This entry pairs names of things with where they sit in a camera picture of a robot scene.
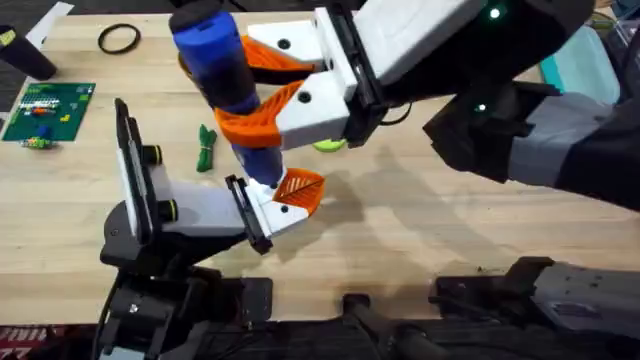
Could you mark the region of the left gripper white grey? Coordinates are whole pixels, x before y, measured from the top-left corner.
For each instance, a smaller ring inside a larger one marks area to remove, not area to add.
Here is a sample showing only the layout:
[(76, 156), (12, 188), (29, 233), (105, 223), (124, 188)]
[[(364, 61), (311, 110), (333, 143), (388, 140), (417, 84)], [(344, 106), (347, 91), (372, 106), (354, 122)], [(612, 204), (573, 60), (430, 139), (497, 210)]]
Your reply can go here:
[[(275, 189), (228, 176), (225, 188), (168, 179), (164, 168), (147, 182), (161, 197), (147, 204), (141, 186), (123, 175), (124, 200), (104, 223), (100, 261), (126, 273), (172, 276), (243, 241), (268, 253), (268, 237), (305, 222), (323, 198), (325, 178), (287, 168)], [(258, 199), (258, 220), (248, 194)]]

